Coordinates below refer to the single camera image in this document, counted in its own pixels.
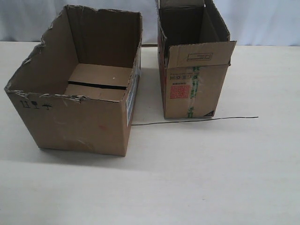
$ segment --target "thin black cable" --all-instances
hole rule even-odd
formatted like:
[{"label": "thin black cable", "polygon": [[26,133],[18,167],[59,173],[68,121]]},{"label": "thin black cable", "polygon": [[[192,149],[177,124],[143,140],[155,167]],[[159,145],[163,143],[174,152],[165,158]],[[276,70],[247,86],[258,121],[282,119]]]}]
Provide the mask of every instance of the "thin black cable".
[{"label": "thin black cable", "polygon": [[132,126],[146,126],[146,125],[154,125],[154,124],[165,124],[165,123],[188,123],[188,122],[203,122],[203,121],[210,121],[210,120],[225,120],[225,119],[255,119],[258,116],[253,117],[223,117],[223,118],[213,118],[213,119],[206,119],[206,120],[185,120],[185,121],[168,121],[168,122],[155,122],[155,123],[140,123],[140,124],[132,124]]}]

